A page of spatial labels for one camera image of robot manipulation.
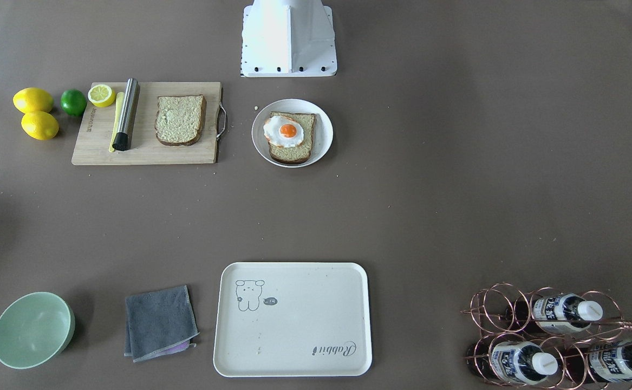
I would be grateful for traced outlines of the white round plate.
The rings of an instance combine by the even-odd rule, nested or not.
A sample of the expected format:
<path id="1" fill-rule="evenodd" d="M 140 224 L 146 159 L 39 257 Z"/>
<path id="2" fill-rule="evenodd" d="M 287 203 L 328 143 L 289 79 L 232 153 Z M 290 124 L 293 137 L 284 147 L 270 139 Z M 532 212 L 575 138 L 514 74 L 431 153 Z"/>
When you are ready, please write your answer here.
<path id="1" fill-rule="evenodd" d="M 316 115 L 313 148 L 311 149 L 311 156 L 309 156 L 305 162 L 289 165 L 271 158 L 269 153 L 269 143 L 264 138 L 262 126 L 264 121 L 268 119 L 269 114 L 273 111 L 281 113 L 305 113 Z M 261 109 L 259 113 L 257 113 L 251 129 L 251 136 L 254 147 L 264 159 L 274 165 L 282 166 L 284 168 L 298 168 L 312 165 L 323 158 L 333 142 L 334 131 L 333 124 L 331 123 L 328 114 L 318 105 L 303 99 L 281 99 L 268 104 Z"/>

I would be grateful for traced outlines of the bread slice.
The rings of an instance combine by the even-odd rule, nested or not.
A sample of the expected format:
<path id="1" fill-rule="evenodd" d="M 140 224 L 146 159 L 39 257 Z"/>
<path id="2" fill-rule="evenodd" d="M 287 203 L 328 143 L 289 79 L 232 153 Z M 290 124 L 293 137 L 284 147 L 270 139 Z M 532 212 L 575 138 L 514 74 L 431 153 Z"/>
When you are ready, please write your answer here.
<path id="1" fill-rule="evenodd" d="M 204 95 L 158 96 L 155 138 L 165 146 L 196 144 L 204 128 Z"/>
<path id="2" fill-rule="evenodd" d="M 269 114 L 269 118 L 278 114 L 288 116 L 289 118 L 298 121 L 305 131 L 305 140 L 300 146 L 290 148 L 274 147 L 269 144 L 269 153 L 271 157 L 278 162 L 289 165 L 305 162 L 309 156 L 311 156 L 311 149 L 313 148 L 316 115 L 305 113 L 281 113 L 273 111 Z"/>

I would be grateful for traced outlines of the cream rabbit tray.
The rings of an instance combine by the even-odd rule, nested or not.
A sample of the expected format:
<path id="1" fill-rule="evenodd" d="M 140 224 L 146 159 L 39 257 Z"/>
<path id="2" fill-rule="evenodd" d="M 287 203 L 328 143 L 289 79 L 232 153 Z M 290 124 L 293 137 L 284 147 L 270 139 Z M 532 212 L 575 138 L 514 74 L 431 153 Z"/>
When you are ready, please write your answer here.
<path id="1" fill-rule="evenodd" d="M 227 378 L 360 376 L 368 275 L 353 262 L 236 262 L 220 279 L 213 364 Z"/>

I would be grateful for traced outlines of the fried egg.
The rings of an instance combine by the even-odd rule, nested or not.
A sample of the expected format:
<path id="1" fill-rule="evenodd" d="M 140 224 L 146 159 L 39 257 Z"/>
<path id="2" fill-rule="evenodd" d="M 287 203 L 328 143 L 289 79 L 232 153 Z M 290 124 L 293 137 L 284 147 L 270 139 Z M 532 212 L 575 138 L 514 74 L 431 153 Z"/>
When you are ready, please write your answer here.
<path id="1" fill-rule="evenodd" d="M 268 118 L 262 126 L 264 137 L 274 147 L 296 147 L 305 140 L 305 131 L 298 121 L 284 115 Z"/>

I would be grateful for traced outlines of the grey folded cloth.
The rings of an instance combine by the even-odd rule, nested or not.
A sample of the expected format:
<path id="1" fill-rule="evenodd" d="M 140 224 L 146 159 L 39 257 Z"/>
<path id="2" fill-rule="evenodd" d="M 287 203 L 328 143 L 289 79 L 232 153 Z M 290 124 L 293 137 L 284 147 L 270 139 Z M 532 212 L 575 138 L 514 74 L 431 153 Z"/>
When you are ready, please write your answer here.
<path id="1" fill-rule="evenodd" d="M 127 296 L 125 311 L 123 355 L 134 362 L 183 352 L 199 335 L 186 284 Z"/>

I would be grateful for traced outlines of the steel muddler black tip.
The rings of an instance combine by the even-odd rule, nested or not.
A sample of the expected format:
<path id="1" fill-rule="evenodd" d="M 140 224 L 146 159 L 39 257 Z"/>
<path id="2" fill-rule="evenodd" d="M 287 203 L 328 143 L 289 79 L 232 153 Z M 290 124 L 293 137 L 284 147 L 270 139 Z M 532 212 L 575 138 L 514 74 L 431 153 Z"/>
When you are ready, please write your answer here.
<path id="1" fill-rule="evenodd" d="M 127 81 L 125 92 L 123 93 L 118 125 L 115 133 L 113 133 L 113 140 L 111 141 L 111 148 L 114 151 L 126 151 L 130 148 L 139 100 L 139 91 L 140 86 L 138 80 L 134 77 L 130 77 Z"/>

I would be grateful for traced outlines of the yellow plastic knife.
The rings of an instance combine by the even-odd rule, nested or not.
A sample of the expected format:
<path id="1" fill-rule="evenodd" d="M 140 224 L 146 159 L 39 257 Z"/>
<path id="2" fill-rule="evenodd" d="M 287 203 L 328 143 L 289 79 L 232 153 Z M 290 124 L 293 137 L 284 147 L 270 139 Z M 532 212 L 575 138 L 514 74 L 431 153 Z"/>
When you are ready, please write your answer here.
<path id="1" fill-rule="evenodd" d="M 120 118 L 121 118 L 121 113 L 122 113 L 122 106 L 123 106 L 123 100 L 125 99 L 125 92 L 118 92 L 116 94 L 116 99 L 115 99 L 115 116 L 114 116 L 114 121 L 113 121 L 113 130 L 111 133 L 111 137 L 110 137 L 110 143 L 109 143 L 109 148 L 108 151 L 113 153 L 115 152 L 115 148 L 113 146 L 116 135 L 118 133 L 118 128 L 119 128 L 119 123 L 120 123 Z"/>

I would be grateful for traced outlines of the bamboo cutting board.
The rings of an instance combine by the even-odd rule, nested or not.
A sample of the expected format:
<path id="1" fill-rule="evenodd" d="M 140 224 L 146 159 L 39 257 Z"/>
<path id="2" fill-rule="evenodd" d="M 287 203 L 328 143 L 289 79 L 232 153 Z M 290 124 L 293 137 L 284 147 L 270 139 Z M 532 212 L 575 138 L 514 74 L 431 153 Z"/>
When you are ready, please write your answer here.
<path id="1" fill-rule="evenodd" d="M 109 150 L 113 135 L 115 105 L 98 108 L 87 104 L 71 156 L 73 165 L 187 165 L 212 164 L 217 160 L 217 133 L 221 126 L 221 82 L 139 82 L 136 116 L 130 148 Z M 203 95 L 204 126 L 191 146 L 164 146 L 155 138 L 157 98 Z"/>

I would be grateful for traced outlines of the half cut lemon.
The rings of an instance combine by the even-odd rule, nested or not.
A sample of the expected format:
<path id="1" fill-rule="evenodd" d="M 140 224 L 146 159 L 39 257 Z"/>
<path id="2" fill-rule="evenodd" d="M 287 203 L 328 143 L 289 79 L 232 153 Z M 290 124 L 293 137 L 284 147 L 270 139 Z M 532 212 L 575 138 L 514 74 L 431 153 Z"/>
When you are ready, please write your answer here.
<path id="1" fill-rule="evenodd" d="M 87 93 L 87 98 L 93 106 L 105 108 L 115 103 L 117 94 L 107 84 L 94 84 Z"/>

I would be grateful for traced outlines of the green lime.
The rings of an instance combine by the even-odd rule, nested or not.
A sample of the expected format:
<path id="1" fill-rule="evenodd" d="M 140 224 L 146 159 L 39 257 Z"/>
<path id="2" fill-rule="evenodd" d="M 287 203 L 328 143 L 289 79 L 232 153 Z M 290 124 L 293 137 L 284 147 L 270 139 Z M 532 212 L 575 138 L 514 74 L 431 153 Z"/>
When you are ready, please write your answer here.
<path id="1" fill-rule="evenodd" d="M 60 98 L 61 108 L 70 116 L 79 118 L 87 108 L 88 99 L 85 94 L 78 89 L 68 89 Z"/>

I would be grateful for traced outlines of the drink bottle white cap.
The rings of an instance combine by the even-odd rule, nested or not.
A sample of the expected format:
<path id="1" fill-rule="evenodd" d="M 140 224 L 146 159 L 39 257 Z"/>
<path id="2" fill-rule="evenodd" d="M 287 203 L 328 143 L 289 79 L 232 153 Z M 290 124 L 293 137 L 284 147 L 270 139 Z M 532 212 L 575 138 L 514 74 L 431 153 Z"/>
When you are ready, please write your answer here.
<path id="1" fill-rule="evenodd" d="M 502 316 L 509 330 L 529 335 L 573 335 L 603 318 L 599 303 L 567 293 L 509 304 Z"/>
<path id="2" fill-rule="evenodd" d="M 465 353 L 470 373 L 502 385 L 538 385 L 556 374 L 559 363 L 535 343 L 479 342 Z"/>
<path id="3" fill-rule="evenodd" d="M 565 352 L 565 370 L 577 383 L 632 382 L 632 343 L 571 348 Z"/>

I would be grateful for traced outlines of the yellow lemon lower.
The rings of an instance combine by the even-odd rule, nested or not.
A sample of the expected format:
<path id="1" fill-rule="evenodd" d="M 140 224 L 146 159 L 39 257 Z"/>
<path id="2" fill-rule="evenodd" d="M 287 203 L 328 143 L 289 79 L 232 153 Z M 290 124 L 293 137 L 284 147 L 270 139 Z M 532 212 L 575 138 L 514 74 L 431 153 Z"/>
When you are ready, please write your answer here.
<path id="1" fill-rule="evenodd" d="M 59 131 L 58 121 L 43 111 L 24 114 L 21 126 L 25 133 L 35 140 L 51 140 Z"/>

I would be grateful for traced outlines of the yellow lemon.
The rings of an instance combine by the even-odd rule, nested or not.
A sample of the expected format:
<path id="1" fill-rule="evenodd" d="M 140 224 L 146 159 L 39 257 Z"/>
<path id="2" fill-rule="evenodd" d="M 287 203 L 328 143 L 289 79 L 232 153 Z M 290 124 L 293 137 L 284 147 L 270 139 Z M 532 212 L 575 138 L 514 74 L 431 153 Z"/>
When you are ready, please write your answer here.
<path id="1" fill-rule="evenodd" d="M 14 94 L 12 101 L 14 106 L 24 114 L 36 111 L 50 113 L 54 106 L 54 99 L 51 94 L 39 87 L 21 89 Z"/>
<path id="2" fill-rule="evenodd" d="M 35 140 L 51 140 L 59 131 L 58 121 L 43 111 L 24 114 L 21 126 L 25 133 Z"/>

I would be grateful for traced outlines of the yellow lemon upper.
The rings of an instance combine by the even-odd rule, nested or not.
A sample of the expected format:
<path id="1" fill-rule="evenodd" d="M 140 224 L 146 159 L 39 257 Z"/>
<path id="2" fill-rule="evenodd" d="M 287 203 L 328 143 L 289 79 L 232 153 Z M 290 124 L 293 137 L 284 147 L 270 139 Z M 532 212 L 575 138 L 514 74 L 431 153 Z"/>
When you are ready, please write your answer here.
<path id="1" fill-rule="evenodd" d="M 14 106 L 24 114 L 36 111 L 50 113 L 54 106 L 54 99 L 51 94 L 39 87 L 21 89 L 14 94 L 12 101 Z"/>

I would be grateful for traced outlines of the mint green bowl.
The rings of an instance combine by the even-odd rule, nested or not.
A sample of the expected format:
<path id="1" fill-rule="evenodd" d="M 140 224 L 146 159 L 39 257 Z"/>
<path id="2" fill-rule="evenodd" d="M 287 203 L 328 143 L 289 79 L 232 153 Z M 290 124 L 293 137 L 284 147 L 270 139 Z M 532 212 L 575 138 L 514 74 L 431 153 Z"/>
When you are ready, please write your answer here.
<path id="1" fill-rule="evenodd" d="M 0 362 L 31 369 L 63 352 L 75 333 L 75 314 L 66 301 L 38 291 L 14 301 L 0 316 Z"/>

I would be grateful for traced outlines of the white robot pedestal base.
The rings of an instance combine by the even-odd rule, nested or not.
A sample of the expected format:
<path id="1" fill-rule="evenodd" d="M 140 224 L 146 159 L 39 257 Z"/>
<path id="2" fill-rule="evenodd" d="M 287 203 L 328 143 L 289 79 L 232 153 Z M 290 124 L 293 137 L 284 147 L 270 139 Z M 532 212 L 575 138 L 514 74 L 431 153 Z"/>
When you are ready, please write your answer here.
<path id="1" fill-rule="evenodd" d="M 321 1 L 247 5 L 241 48 L 243 77 L 327 77 L 338 71 L 333 10 Z"/>

